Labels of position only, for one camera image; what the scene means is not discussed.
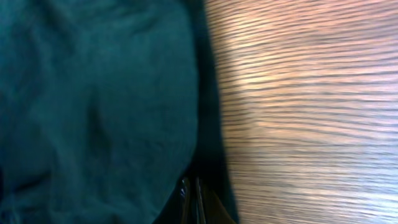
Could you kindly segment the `black shorts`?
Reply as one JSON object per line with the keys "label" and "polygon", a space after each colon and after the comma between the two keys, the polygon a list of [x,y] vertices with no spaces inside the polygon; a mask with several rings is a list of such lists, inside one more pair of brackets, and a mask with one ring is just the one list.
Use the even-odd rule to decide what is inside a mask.
{"label": "black shorts", "polygon": [[204,1],[1,2],[2,223],[174,223],[184,177],[239,221]]}

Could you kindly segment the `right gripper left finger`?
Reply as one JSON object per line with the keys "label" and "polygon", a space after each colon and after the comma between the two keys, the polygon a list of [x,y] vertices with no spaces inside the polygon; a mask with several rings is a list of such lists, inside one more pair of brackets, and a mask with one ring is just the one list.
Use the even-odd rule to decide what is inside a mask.
{"label": "right gripper left finger", "polygon": [[180,181],[177,192],[175,224],[191,223],[191,184],[187,177]]}

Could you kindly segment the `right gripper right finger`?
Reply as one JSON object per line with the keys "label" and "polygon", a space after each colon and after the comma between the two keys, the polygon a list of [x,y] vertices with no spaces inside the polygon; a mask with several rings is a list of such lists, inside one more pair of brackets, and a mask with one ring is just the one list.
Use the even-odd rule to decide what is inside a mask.
{"label": "right gripper right finger", "polygon": [[197,220],[199,224],[236,224],[214,190],[196,178]]}

